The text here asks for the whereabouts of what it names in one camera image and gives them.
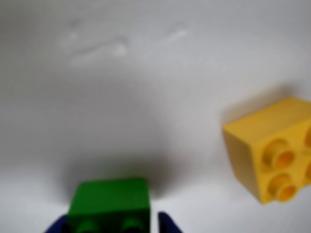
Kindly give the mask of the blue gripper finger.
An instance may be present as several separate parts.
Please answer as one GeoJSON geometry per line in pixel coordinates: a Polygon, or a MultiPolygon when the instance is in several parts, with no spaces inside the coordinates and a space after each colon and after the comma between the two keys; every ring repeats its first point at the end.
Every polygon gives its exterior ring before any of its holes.
{"type": "Polygon", "coordinates": [[[165,212],[158,213],[159,233],[182,233],[173,219],[165,212]]]}
{"type": "Polygon", "coordinates": [[[70,233],[67,215],[60,216],[46,229],[45,233],[70,233]]]}

